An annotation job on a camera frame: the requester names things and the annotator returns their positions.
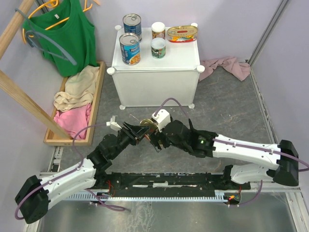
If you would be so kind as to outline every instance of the small jar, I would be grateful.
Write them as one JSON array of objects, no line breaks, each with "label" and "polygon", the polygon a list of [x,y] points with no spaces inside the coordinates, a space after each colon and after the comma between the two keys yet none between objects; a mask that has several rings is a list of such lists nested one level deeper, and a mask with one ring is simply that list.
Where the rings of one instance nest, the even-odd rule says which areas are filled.
[{"label": "small jar", "polygon": [[165,56],[165,39],[154,38],[151,41],[151,54],[156,59],[160,59]]},{"label": "small jar", "polygon": [[151,31],[154,38],[165,39],[165,25],[161,22],[155,22],[151,25]]}]

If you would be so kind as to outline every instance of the green tank top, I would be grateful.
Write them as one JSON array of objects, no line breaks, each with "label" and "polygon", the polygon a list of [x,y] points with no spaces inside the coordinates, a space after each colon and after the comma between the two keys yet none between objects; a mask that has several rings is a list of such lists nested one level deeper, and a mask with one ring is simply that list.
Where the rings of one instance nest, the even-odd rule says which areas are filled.
[{"label": "green tank top", "polygon": [[[45,28],[69,17],[69,19],[49,30]],[[87,65],[98,66],[96,59],[95,27],[86,18],[79,0],[63,0],[55,9],[36,17],[30,18],[33,28],[63,47],[77,62],[72,65],[69,61],[54,57],[43,52],[46,59],[51,60],[62,76],[79,73]],[[24,22],[25,30],[31,30]],[[40,38],[39,43],[46,51],[61,55],[59,49],[47,40]]]}]

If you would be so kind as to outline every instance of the wooden rod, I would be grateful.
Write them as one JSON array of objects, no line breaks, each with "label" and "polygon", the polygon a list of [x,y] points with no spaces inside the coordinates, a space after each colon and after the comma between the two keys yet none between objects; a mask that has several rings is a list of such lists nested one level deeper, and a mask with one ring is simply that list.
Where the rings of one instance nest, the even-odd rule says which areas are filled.
[{"label": "wooden rod", "polygon": [[41,107],[35,103],[18,85],[0,70],[0,87],[38,120],[44,123],[52,132],[61,138],[71,137],[61,128]]},{"label": "wooden rod", "polygon": [[[23,0],[23,2],[19,6],[19,9],[25,15],[27,15],[33,3],[34,0]],[[19,12],[16,12],[10,23],[4,30],[3,34],[0,37],[0,59],[3,57],[3,54],[10,45],[12,39],[14,38],[15,34],[17,33],[24,20],[25,18]]]}]

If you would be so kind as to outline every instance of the canned food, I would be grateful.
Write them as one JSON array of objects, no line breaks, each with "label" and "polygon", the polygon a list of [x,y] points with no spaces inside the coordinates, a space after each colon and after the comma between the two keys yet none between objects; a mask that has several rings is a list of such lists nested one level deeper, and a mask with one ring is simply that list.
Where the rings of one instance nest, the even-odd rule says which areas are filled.
[{"label": "canned food", "polygon": [[141,17],[138,14],[127,14],[123,18],[125,33],[137,34],[141,41]]},{"label": "canned food", "polygon": [[122,60],[125,64],[134,65],[140,61],[140,42],[134,33],[125,33],[119,38]]},{"label": "canned food", "polygon": [[151,41],[151,54],[154,58],[160,59],[165,56],[165,39],[154,38]]},{"label": "canned food", "polygon": [[155,22],[151,25],[151,31],[154,38],[163,38],[165,39],[165,25],[161,22]]},{"label": "canned food", "polygon": [[168,29],[168,40],[172,43],[186,43],[197,40],[197,27],[181,26]]}]

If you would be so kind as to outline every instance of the pink towel on floor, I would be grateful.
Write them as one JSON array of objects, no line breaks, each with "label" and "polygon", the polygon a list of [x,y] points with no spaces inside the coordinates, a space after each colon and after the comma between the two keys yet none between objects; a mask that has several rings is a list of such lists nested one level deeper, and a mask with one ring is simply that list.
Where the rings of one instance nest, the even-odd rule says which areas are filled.
[{"label": "pink towel on floor", "polygon": [[[79,132],[82,128],[88,126],[89,118],[91,113],[91,104],[84,105],[79,108],[74,108],[66,112],[57,111],[54,120],[59,126],[61,126],[72,138]],[[87,130],[81,132],[76,140],[81,140],[86,138]]]},{"label": "pink towel on floor", "polygon": [[218,66],[222,66],[229,73],[232,73],[240,81],[246,79],[250,74],[250,65],[247,63],[239,63],[236,57],[226,57],[222,59],[212,59],[202,61],[201,65],[205,67],[205,71],[199,75],[199,81],[204,80],[213,73]]}]

